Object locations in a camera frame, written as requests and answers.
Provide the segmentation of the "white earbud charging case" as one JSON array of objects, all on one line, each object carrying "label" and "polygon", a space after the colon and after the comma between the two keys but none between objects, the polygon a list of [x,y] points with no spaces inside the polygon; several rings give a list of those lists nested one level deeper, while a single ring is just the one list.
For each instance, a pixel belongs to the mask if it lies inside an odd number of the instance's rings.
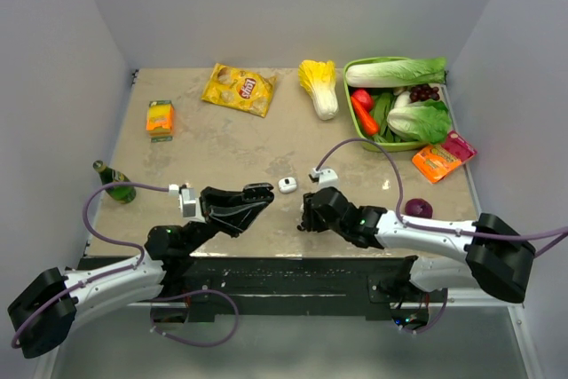
[{"label": "white earbud charging case", "polygon": [[293,193],[297,189],[297,181],[295,178],[282,178],[278,182],[279,191],[283,194]]}]

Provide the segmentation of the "black earbud charging case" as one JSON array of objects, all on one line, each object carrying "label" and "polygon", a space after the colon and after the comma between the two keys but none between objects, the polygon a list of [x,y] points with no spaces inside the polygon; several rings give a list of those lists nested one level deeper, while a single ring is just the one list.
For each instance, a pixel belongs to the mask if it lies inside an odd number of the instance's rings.
[{"label": "black earbud charging case", "polygon": [[243,192],[250,194],[271,193],[272,190],[273,190],[273,185],[270,183],[253,183],[245,185],[243,187]]}]

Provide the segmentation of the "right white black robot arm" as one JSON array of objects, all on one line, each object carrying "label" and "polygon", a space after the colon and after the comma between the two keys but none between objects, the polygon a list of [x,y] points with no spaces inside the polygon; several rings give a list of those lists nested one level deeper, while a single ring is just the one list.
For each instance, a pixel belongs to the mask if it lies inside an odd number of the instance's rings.
[{"label": "right white black robot arm", "polygon": [[521,304],[535,258],[534,246],[495,215],[450,222],[399,216],[382,207],[358,207],[334,187],[304,195],[298,228],[332,231],[362,249],[420,252],[395,280],[398,296],[408,302],[443,288],[480,288],[501,301]]}]

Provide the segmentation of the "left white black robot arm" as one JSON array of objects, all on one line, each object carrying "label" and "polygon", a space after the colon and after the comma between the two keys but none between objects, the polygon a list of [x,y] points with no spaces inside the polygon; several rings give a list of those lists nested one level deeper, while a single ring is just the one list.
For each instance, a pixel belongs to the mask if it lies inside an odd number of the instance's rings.
[{"label": "left white black robot arm", "polygon": [[61,345],[73,328],[125,305],[174,301],[182,297],[183,275],[192,253],[219,233],[238,237],[274,200],[268,183],[249,184],[240,191],[170,185],[186,224],[152,228],[137,254],[92,270],[40,273],[9,305],[14,327],[11,346],[27,359]]}]

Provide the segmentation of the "purple round object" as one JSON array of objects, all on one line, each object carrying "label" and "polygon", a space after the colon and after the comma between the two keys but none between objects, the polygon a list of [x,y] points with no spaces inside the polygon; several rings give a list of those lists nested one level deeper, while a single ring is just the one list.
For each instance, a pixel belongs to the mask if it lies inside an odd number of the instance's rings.
[{"label": "purple round object", "polygon": [[413,198],[406,202],[405,214],[411,217],[433,218],[433,207],[422,198]]}]

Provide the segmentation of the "green plastic basket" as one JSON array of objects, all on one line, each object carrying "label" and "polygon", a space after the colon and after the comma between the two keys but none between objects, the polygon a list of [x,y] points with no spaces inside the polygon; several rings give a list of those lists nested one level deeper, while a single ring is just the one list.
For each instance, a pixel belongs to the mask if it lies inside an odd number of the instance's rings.
[{"label": "green plastic basket", "polygon": [[[357,63],[359,61],[363,62],[363,61],[367,61],[367,60],[371,60],[371,59],[390,58],[390,57],[387,56],[387,57],[372,57],[372,58],[366,58],[366,59],[355,59],[355,60],[347,63],[347,65],[343,69],[343,87],[344,87],[345,96],[346,96],[346,99],[347,99],[348,113],[351,116],[351,123],[353,125],[355,135],[364,139],[362,146],[366,150],[369,150],[369,151],[373,151],[375,149],[371,145],[375,141],[373,140],[373,136],[369,137],[363,132],[359,118],[355,115],[355,113],[352,109],[351,94],[354,90],[356,90],[358,88],[351,87],[347,84],[347,82],[344,81],[344,73],[345,73],[346,68],[349,65]],[[392,58],[394,58],[394,59],[411,59],[411,58],[407,58],[407,57],[392,57]],[[445,94],[444,94],[445,83],[446,83],[446,81],[444,83],[427,83],[427,84],[439,88],[440,100],[438,100],[438,101],[443,101],[446,104]],[[375,98],[383,92],[390,92],[395,96],[398,96],[399,94],[401,94],[402,92],[405,92],[405,91],[408,91],[410,93],[410,88],[413,87],[413,86],[415,86],[415,85],[395,87],[395,88],[362,88],[362,89],[367,90],[369,92],[369,94],[371,95],[371,97],[375,100]],[[408,140],[407,142],[402,142],[402,143],[385,143],[385,144],[378,143],[378,144],[381,145],[383,148],[385,148],[386,151],[392,152],[392,153],[411,151],[411,150],[422,148],[422,147],[428,145],[427,143],[419,142],[419,141],[415,141],[415,140]]]}]

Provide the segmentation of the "orange carrot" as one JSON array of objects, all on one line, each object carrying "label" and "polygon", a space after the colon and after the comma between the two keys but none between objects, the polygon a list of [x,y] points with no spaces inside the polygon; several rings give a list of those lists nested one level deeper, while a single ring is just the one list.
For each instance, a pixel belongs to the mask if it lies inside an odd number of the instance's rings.
[{"label": "orange carrot", "polygon": [[359,118],[363,132],[369,137],[378,134],[380,131],[379,124],[365,109],[365,106],[354,96],[351,96],[351,106],[355,115]]}]

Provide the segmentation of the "orange pink snack packet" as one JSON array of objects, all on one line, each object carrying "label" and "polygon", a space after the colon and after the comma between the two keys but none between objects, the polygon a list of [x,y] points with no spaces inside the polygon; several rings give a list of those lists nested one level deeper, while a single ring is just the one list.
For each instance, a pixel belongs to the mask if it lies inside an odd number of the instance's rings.
[{"label": "orange pink snack packet", "polygon": [[432,184],[443,180],[477,155],[477,150],[455,130],[438,144],[420,150],[413,165]]}]

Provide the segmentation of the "dark green spinach leaves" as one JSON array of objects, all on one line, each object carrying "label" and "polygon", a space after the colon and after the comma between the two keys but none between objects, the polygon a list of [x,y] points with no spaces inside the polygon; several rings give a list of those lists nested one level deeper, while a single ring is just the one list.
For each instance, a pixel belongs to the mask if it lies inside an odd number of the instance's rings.
[{"label": "dark green spinach leaves", "polygon": [[404,107],[409,103],[410,93],[408,91],[402,92],[398,96],[390,92],[383,92],[375,98],[375,106],[371,111],[371,115],[380,127],[379,132],[373,136],[375,142],[385,144],[408,141],[408,139],[404,139],[391,131],[387,123],[387,116],[394,105]]}]

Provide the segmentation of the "yellow Lays chips bag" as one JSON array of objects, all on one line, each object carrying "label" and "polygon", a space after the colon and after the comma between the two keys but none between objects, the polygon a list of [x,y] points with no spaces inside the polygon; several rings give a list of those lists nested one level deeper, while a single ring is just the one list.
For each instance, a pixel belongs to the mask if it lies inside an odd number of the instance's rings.
[{"label": "yellow Lays chips bag", "polygon": [[278,78],[217,63],[201,95],[203,101],[266,117]]}]

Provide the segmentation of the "yellow napa cabbage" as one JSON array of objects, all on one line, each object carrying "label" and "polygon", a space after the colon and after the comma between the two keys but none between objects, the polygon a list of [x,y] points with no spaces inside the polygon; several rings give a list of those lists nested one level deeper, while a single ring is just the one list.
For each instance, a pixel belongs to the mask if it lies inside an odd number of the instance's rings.
[{"label": "yellow napa cabbage", "polygon": [[339,110],[335,93],[335,62],[306,59],[298,68],[298,78],[300,85],[310,96],[320,120],[335,118]]}]

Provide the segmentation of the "green lettuce head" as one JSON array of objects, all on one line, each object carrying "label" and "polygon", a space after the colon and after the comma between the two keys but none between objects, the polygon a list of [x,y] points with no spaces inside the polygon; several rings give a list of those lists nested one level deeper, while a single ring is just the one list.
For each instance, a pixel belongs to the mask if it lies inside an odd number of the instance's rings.
[{"label": "green lettuce head", "polygon": [[387,115],[390,130],[404,140],[437,144],[452,128],[448,108],[443,101],[428,100],[395,107]]}]

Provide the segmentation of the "dark purple grapes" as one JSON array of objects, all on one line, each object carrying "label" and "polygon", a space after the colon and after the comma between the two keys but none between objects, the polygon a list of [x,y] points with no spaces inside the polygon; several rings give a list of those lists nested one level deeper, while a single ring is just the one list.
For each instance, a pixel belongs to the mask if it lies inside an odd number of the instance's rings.
[{"label": "dark purple grapes", "polygon": [[410,100],[412,103],[429,99],[440,100],[438,87],[423,83],[410,88]]}]

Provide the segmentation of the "long green white cabbage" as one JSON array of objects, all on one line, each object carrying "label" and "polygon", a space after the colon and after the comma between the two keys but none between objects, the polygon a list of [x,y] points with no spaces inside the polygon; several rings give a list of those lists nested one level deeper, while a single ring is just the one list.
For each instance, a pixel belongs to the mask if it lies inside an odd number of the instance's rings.
[{"label": "long green white cabbage", "polygon": [[344,81],[355,88],[395,88],[424,83],[444,83],[445,57],[427,59],[379,58],[349,65]]}]

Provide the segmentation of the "black base mount frame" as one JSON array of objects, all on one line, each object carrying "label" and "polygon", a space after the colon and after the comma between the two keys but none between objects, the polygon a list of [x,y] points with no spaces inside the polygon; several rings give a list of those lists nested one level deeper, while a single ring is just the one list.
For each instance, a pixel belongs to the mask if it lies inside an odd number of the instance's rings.
[{"label": "black base mount frame", "polygon": [[145,257],[137,269],[100,278],[135,259],[87,257],[69,280],[84,282],[73,292],[80,319],[89,320],[137,302],[188,300],[189,321],[217,315],[340,316],[395,320],[418,327],[429,319],[426,305],[440,302],[439,291],[409,282],[411,257],[277,258]]}]

